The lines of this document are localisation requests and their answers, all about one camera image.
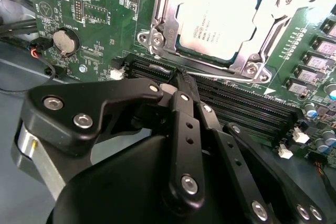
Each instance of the black plastic part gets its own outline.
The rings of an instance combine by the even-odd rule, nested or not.
[[[272,205],[274,214],[281,223],[326,223],[322,210],[302,191],[302,189],[280,168],[273,157],[266,153],[245,131],[235,131],[239,125],[228,123],[224,130],[236,140],[239,149],[259,185],[265,201]],[[298,213],[297,206],[302,206],[309,215],[309,220]],[[321,214],[322,220],[315,218],[310,207]]]
[[[53,40],[43,37],[38,37],[30,42],[30,47],[36,48],[37,52],[42,53],[53,46]]]
[[[246,223],[225,170],[206,154],[203,207],[188,218],[172,215],[161,198],[170,148],[164,136],[150,137],[78,174],[57,199],[53,224]]]
[[[55,75],[55,78],[56,79],[63,79],[65,76],[67,76],[67,69],[65,68],[62,68],[62,67],[59,67],[59,66],[55,66],[53,65],[54,69],[56,70],[56,75]],[[51,76],[53,73],[53,71],[51,70],[50,67],[47,67],[45,68],[44,70],[44,74],[47,75],[47,76]]]
[[[41,86],[27,93],[21,118],[32,135],[67,154],[83,155],[99,137],[110,139],[123,129],[117,121],[127,107],[157,103],[162,96],[162,90],[148,79]],[[43,101],[47,97],[59,98],[64,107],[56,111],[46,108]],[[92,118],[92,127],[81,129],[74,124],[73,119],[79,113]]]
[[[111,60],[111,67],[120,70],[125,63],[125,58],[114,58]]]

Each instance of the round screw head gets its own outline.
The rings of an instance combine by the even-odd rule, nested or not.
[[[73,120],[74,124],[82,129],[88,129],[93,125],[92,118],[83,113],[77,114]]]
[[[315,216],[315,218],[317,218],[318,220],[322,220],[322,216],[321,216],[321,214],[316,210],[315,207],[310,206],[310,211],[311,211],[312,214]]]
[[[81,73],[86,73],[88,71],[88,68],[85,65],[79,65],[78,69],[79,69],[79,72]]]
[[[196,194],[198,191],[198,185],[196,181],[188,175],[184,175],[181,179],[181,184],[183,189],[188,193],[188,194]]]
[[[142,43],[145,43],[145,42],[147,41],[146,36],[144,36],[144,35],[140,35],[140,36],[139,36],[139,41],[142,42]]]
[[[47,97],[44,99],[43,104],[50,110],[60,110],[63,108],[63,102],[56,97]]]
[[[253,212],[258,216],[258,218],[262,221],[266,221],[268,216],[267,216],[267,212],[266,210],[264,209],[264,207],[259,203],[257,202],[256,200],[254,200],[252,202],[252,209],[253,209]]]
[[[186,95],[181,94],[181,97],[182,97],[182,99],[183,99],[184,101],[189,101],[189,98],[188,98]]]
[[[238,128],[237,126],[232,126],[232,128],[234,129],[235,132],[240,133],[240,128]]]
[[[305,219],[305,220],[310,219],[308,212],[301,205],[297,205],[296,209],[299,212],[299,214],[303,217],[303,219]]]
[[[159,89],[156,86],[150,85],[149,88],[154,91],[154,92],[158,92]]]
[[[204,105],[203,108],[205,109],[206,112],[210,113],[212,111],[212,109],[208,105]]]

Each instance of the metal bolt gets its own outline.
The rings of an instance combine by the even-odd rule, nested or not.
[[[212,109],[208,105],[204,105],[203,108],[206,110],[206,112],[211,112]]]
[[[189,101],[189,98],[188,98],[186,95],[181,94],[181,97],[182,97],[182,99],[183,99],[184,101]]]
[[[50,110],[60,110],[63,108],[63,102],[55,97],[48,97],[44,99],[43,104]]]
[[[76,126],[82,129],[88,129],[93,125],[93,120],[90,116],[80,113],[73,118]]]
[[[154,91],[154,92],[158,92],[159,89],[156,86],[150,85],[149,88]]]
[[[79,65],[78,69],[81,73],[86,73],[88,71],[88,68],[85,65]]]
[[[322,216],[321,216],[321,214],[316,210],[315,207],[310,206],[310,211],[311,211],[312,214],[315,216],[315,218],[317,218],[318,220],[322,220]]]
[[[153,42],[154,42],[154,44],[159,45],[159,44],[161,44],[162,39],[160,37],[154,37]]]
[[[267,212],[259,202],[254,200],[252,202],[252,209],[253,209],[253,212],[259,217],[260,220],[262,221],[267,220],[268,218]]]
[[[303,217],[303,219],[305,220],[309,220],[309,214],[307,213],[307,211],[301,206],[301,205],[297,205],[296,209],[298,210],[299,214]]]
[[[238,128],[237,126],[232,126],[232,128],[234,129],[235,132],[240,133],[240,128]]]
[[[262,76],[259,77],[260,81],[267,81],[269,79],[269,76],[266,74],[263,74]]]
[[[198,191],[198,185],[197,185],[196,181],[188,175],[185,175],[185,176],[182,177],[181,184],[182,184],[183,189],[188,194],[193,195],[193,194],[196,194],[197,191]]]
[[[245,71],[248,74],[255,74],[258,71],[258,67],[252,63],[252,64],[247,65]]]
[[[144,35],[140,35],[140,36],[139,36],[139,41],[142,42],[142,43],[145,43],[145,42],[147,41],[146,36],[144,36]]]

